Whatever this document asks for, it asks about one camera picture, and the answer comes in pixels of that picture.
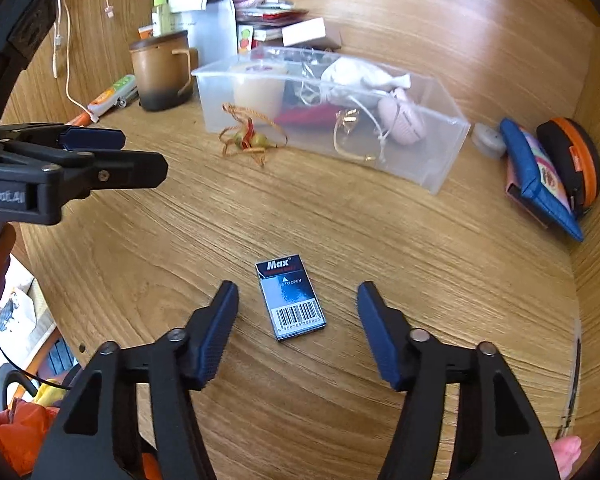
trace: blue pouch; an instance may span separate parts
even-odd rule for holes
[[[583,241],[562,181],[538,140],[511,119],[500,123],[500,131],[520,182],[522,202],[530,202],[575,240]]]

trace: black cable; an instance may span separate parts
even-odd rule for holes
[[[7,361],[9,362],[9,364],[11,366],[13,366],[14,368],[16,368],[16,370],[19,371],[20,373],[25,374],[29,379],[35,379],[39,383],[46,384],[47,386],[51,386],[53,388],[59,388],[61,390],[66,390],[66,391],[70,391],[71,390],[70,386],[64,386],[62,384],[52,383],[51,381],[45,381],[44,379],[40,379],[37,375],[30,374],[26,370],[23,370],[16,363],[14,363],[11,359],[9,359],[8,355],[4,353],[4,350],[2,349],[1,346],[0,346],[0,352],[2,352],[2,355],[4,355],[4,358],[7,359]]]

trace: mug handle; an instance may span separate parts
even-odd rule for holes
[[[178,54],[185,54],[187,56],[187,75],[189,76],[189,80],[185,83],[185,85],[178,90],[178,95],[182,95],[182,93],[184,91],[186,91],[190,86],[191,83],[193,82],[193,78],[191,76],[191,50],[188,48],[174,48],[171,53],[174,56],[177,56]]]

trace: brown mug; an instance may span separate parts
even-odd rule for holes
[[[198,51],[189,48],[186,30],[136,41],[129,52],[142,108],[167,110],[191,97],[191,71],[198,68]]]

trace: black case with orange zipper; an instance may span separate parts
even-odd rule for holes
[[[600,194],[600,156],[576,121],[554,118],[536,129],[538,141],[562,180],[576,218],[589,211]]]

